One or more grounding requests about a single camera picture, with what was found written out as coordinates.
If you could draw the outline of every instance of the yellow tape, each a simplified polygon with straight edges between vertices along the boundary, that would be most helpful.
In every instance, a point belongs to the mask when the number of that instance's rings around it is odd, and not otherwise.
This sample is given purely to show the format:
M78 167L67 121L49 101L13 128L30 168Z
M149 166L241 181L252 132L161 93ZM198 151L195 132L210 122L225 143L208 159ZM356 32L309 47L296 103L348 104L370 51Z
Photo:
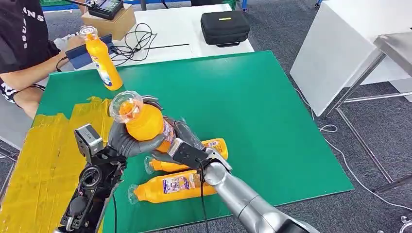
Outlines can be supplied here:
M107 142L113 123L109 100L89 100L74 106L70 120L36 116L1 205L0 233L50 233L59 226L86 164L73 130L90 123Z

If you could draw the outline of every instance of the person's hand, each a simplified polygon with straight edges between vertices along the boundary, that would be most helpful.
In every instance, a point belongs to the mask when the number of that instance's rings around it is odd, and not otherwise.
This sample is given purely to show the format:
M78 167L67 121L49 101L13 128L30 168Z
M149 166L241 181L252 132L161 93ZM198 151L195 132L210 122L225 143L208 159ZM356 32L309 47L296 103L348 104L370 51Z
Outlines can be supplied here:
M157 98L153 96L142 96L142 99L145 104L150 104L160 111L163 110ZM162 144L165 138L166 136L164 134L159 134L152 140L137 141L128 133L125 124L114 121L110 128L108 144L117 150L119 154L129 158L141 153L153 151Z
M67 42L66 51L72 50L84 44L85 40L81 38L79 35L72 36L69 38L69 41Z

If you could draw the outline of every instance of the green table surface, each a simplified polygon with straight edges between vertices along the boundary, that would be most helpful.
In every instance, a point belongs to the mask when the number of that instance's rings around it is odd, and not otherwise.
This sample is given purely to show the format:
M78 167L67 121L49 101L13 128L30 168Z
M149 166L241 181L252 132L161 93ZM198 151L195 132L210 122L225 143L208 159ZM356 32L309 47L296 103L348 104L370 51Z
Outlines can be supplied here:
M91 96L123 90L154 95L164 114L184 118L201 140L222 137L233 174L276 206L353 189L336 157L270 51L119 67L121 90L107 90L96 70L53 73L38 114L70 117ZM146 232L202 221L200 198L131 205L127 189L147 175L145 155L128 160L115 192L118 232ZM205 197L208 218L230 215L218 195ZM113 232L113 205L103 231Z

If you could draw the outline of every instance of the bottle label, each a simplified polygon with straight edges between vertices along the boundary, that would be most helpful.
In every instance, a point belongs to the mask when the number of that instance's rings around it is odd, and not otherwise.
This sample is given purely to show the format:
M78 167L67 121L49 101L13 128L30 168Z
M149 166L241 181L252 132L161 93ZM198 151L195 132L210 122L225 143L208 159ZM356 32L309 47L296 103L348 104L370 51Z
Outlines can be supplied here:
M165 194L189 189L189 181L184 176L163 179L163 193Z
M166 120L163 120L163 122L165 125L163 130L163 134L166 136L165 140L172 143L175 139L173 127Z
M100 78L103 80L104 84L106 86L111 86L112 85L112 81L110 80L109 74L106 72L106 70L101 68L101 65L98 62L98 58L95 56L90 56L91 60L93 61L93 63L96 65L97 67L97 72L100 75Z
M213 147L215 150L217 150L219 153L223 153L223 149L220 146L220 143L218 141L211 141L207 145L204 145L206 147Z

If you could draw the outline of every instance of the plastic bottle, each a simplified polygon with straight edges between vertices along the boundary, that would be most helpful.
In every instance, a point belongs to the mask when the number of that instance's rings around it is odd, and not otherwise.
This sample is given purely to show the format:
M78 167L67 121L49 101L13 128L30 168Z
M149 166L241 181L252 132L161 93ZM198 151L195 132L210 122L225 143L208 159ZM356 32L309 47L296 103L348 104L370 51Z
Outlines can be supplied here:
M129 189L131 203L149 201L161 203L172 200L200 197L200 175L195 170L173 173L165 176L156 176L137 187ZM216 191L207 183L203 183L203 195L212 195Z
M173 127L163 119L162 112L144 104L135 91L117 94L110 103L109 112L115 121L125 123L129 134L138 141L150 140L163 133L166 139L157 148L160 152L167 152L175 139Z
M227 159L229 156L226 142L223 138L215 138L207 141L202 141L202 144L205 147L213 147L214 149L216 149L224 159ZM148 174L152 174L154 171L173 172L189 169L189 167L186 165L162 162L150 156L147 156L145 158L144 166Z
M109 56L107 45L97 36L97 29L92 26L83 26L79 34L85 39L87 52L96 64L106 88L111 91L121 88L123 81Z

